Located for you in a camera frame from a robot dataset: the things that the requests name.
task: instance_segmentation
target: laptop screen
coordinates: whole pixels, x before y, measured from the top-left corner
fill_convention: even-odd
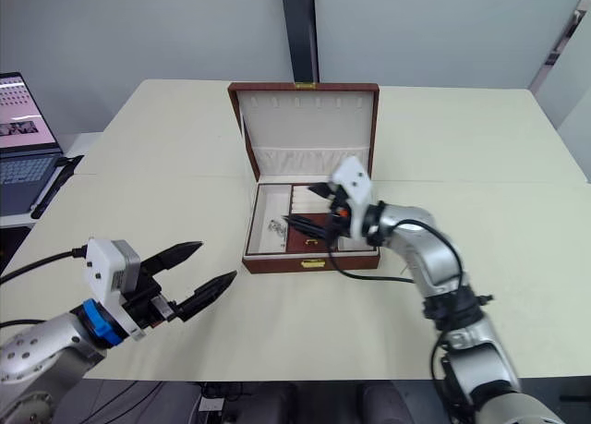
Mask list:
[[[20,151],[56,147],[55,144],[23,78],[18,73],[1,75],[0,149]]]

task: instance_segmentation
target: table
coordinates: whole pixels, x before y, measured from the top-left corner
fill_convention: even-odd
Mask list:
[[[591,374],[591,334],[582,333],[591,316],[591,187],[380,181],[376,190],[381,199],[430,210],[453,238],[474,288],[496,297],[486,310],[521,376]],[[237,177],[172,176],[156,188],[149,176],[73,176],[10,267],[107,236],[125,238],[143,258],[176,242],[205,241],[194,257],[157,278],[169,298],[183,299],[214,275],[238,269],[210,308],[187,323],[148,331],[142,342],[127,340],[90,377],[427,378],[435,333],[422,318],[416,288],[334,272],[249,274],[240,264],[246,193]],[[364,273],[403,268],[384,250],[380,268]],[[90,297],[82,271],[81,261],[62,260],[6,284],[0,315],[50,318],[76,306]]]
[[[77,174],[242,176],[226,81],[142,82]],[[380,87],[378,180],[583,183],[527,90]]]
[[[238,269],[198,317],[123,343],[91,377],[427,378],[435,333],[415,287],[334,272],[254,275],[241,265],[251,182],[226,87],[144,81],[9,269],[88,236],[124,238],[143,258],[205,241],[158,277],[171,299]],[[476,291],[497,297],[487,311],[521,376],[591,373],[591,335],[581,332],[591,316],[591,187],[528,91],[383,87],[374,164],[378,198],[433,212]],[[363,273],[403,269],[384,250],[380,268]],[[51,318],[76,306],[90,297],[82,271],[63,260],[11,281],[0,317]]]

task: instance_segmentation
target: wall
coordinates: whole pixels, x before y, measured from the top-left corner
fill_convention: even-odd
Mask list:
[[[536,93],[537,102],[556,128],[591,88],[590,16],[585,15]]]
[[[103,130],[146,78],[293,80],[282,0],[0,1],[0,70],[58,135]]]
[[[591,182],[591,13],[587,13],[536,99]]]
[[[527,88],[579,0],[316,0],[320,79]]]
[[[566,116],[558,133],[591,182],[591,87]]]

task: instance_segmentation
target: brown wooden box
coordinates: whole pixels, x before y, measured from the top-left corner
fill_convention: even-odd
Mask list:
[[[244,265],[252,273],[333,270],[325,246],[288,228],[283,215],[323,224],[329,202],[308,185],[326,181],[347,156],[371,176],[378,85],[233,82],[228,91],[257,182]],[[348,238],[333,255],[346,270],[380,261],[377,248]]]

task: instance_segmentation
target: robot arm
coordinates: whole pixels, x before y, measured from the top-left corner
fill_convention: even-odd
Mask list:
[[[535,398],[521,393],[513,365],[481,309],[492,297],[475,295],[457,252],[437,232],[428,212],[371,204],[371,181],[356,157],[344,160],[329,183],[310,189],[332,199],[325,228],[329,243],[340,235],[365,238],[406,261],[424,298],[423,313],[440,331],[438,345],[446,350],[441,359],[442,399],[451,403],[456,417],[475,418],[479,424],[562,423]]]
[[[56,318],[30,327],[0,352],[0,422],[51,422],[56,405],[108,348],[144,329],[179,318],[188,321],[215,301],[236,272],[213,278],[180,304],[168,301],[153,275],[186,260],[201,242],[177,244],[140,261],[126,241],[92,238],[85,278],[97,300],[88,299]]]

